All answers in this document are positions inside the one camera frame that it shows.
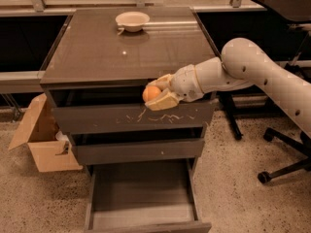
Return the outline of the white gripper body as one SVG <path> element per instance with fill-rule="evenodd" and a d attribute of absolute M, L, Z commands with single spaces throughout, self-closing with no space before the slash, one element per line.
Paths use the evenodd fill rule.
<path fill-rule="evenodd" d="M 185 102 L 192 102 L 204 96 L 198 82 L 195 66 L 192 64 L 179 69 L 172 76 L 170 89 Z"/>

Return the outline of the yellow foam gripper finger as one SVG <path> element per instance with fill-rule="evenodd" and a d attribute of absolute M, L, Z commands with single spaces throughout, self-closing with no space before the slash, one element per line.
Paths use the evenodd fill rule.
<path fill-rule="evenodd" d="M 174 108 L 179 104 L 179 102 L 180 98 L 175 92 L 172 92 L 169 89 L 164 89 L 158 97 L 146 102 L 145 105 L 152 111 L 161 111 Z"/>
<path fill-rule="evenodd" d="M 160 90 L 171 88 L 171 80 L 173 76 L 171 74 L 164 75 L 154 81 L 148 83 L 148 86 L 156 86 Z"/>

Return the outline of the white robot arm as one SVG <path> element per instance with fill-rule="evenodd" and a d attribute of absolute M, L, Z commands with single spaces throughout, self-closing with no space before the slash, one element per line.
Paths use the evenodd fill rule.
<path fill-rule="evenodd" d="M 245 38 L 228 41 L 219 57 L 190 64 L 150 82 L 160 94 L 146 106 L 152 111 L 166 110 L 182 101 L 198 100 L 209 92 L 232 91 L 253 84 L 311 137 L 311 83 L 277 65 Z"/>

